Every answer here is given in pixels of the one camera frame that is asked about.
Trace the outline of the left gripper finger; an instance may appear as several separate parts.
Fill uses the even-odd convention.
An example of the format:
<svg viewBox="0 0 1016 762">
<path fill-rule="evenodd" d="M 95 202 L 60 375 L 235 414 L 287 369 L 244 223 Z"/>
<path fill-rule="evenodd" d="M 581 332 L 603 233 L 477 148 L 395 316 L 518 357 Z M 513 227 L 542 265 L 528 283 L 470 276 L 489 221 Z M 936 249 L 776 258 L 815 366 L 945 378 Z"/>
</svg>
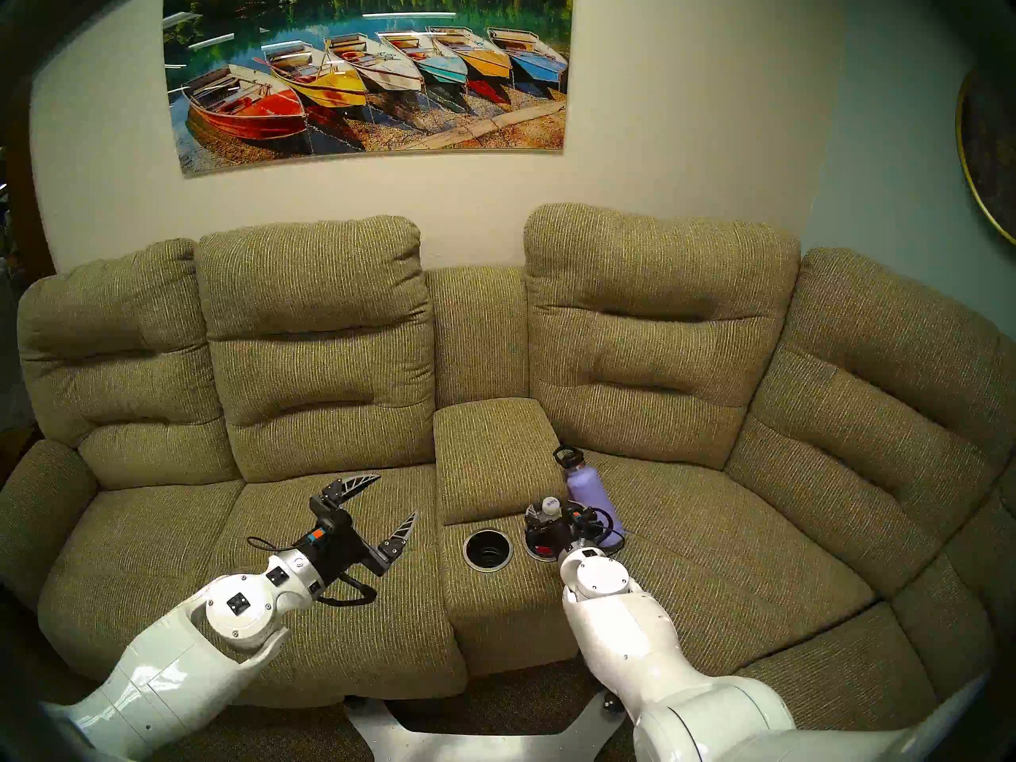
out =
<svg viewBox="0 0 1016 762">
<path fill-rule="evenodd" d="M 379 473 L 341 477 L 320 491 L 317 496 L 318 503 L 324 508 L 341 508 L 345 502 L 367 490 L 380 479 Z"/>
<path fill-rule="evenodd" d="M 418 512 L 412 511 L 410 515 L 406 517 L 396 530 L 388 535 L 386 539 L 381 541 L 379 544 L 379 556 L 386 563 L 395 562 L 403 553 L 403 550 L 412 535 L 414 525 L 416 524 L 418 518 Z"/>
</svg>

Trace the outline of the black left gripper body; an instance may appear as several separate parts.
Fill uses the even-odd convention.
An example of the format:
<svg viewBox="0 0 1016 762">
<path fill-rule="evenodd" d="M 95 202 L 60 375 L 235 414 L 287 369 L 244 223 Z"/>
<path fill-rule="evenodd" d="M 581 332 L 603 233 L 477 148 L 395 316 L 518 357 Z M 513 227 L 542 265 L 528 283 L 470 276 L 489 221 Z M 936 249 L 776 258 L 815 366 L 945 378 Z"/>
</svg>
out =
<svg viewBox="0 0 1016 762">
<path fill-rule="evenodd" d="M 365 543 L 352 524 L 352 516 L 338 505 L 315 495 L 309 502 L 316 525 L 299 541 L 298 551 L 313 569 L 308 590 L 325 590 L 339 581 L 354 590 L 372 587 L 348 576 L 350 567 L 362 565 L 376 576 L 383 576 L 393 564 L 393 539 L 379 546 Z"/>
</svg>

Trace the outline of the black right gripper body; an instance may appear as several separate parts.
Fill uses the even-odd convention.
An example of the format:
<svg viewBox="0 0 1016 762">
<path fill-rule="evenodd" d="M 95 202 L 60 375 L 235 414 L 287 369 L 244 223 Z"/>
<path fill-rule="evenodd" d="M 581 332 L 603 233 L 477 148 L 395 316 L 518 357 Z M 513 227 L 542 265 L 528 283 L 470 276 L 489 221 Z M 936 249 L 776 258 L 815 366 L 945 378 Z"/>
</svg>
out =
<svg viewBox="0 0 1016 762">
<path fill-rule="evenodd" d="M 555 518 L 546 515 L 544 527 L 528 528 L 528 555 L 538 561 L 557 561 L 575 545 L 595 546 L 607 555 L 622 551 L 626 539 L 615 529 L 614 519 L 602 509 L 591 509 L 595 519 L 568 519 L 567 509 Z"/>
</svg>

